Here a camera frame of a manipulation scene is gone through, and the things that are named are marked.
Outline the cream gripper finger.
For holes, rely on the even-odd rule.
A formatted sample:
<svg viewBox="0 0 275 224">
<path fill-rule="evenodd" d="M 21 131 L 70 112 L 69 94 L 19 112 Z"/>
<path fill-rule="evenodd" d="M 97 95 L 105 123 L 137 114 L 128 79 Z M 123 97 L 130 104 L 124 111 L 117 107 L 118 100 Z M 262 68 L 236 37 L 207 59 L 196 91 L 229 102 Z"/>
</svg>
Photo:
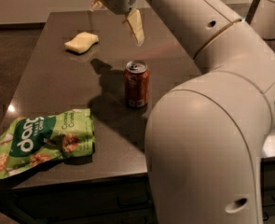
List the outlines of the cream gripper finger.
<svg viewBox="0 0 275 224">
<path fill-rule="evenodd" d="M 123 23 L 130 30 L 130 34 L 134 38 L 136 45 L 142 46 L 144 43 L 144 29 L 140 10 L 135 8 L 126 13 Z"/>
<path fill-rule="evenodd" d="M 102 9 L 102 8 L 104 8 L 104 4 L 103 4 L 102 0 L 93 0 L 89 6 L 90 11 L 94 11 L 94 10 Z"/>
</svg>

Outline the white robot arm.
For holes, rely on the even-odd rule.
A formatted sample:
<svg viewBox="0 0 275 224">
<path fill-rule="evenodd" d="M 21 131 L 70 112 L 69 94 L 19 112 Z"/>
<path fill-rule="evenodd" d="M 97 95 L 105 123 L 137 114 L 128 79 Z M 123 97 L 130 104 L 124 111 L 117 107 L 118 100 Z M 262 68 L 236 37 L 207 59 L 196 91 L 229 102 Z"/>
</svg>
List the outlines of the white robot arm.
<svg viewBox="0 0 275 224">
<path fill-rule="evenodd" d="M 275 53 L 220 0 L 145 0 L 201 71 L 152 109 L 145 156 L 159 224 L 263 224 L 260 160 Z M 100 0 L 116 14 L 136 0 Z"/>
</svg>

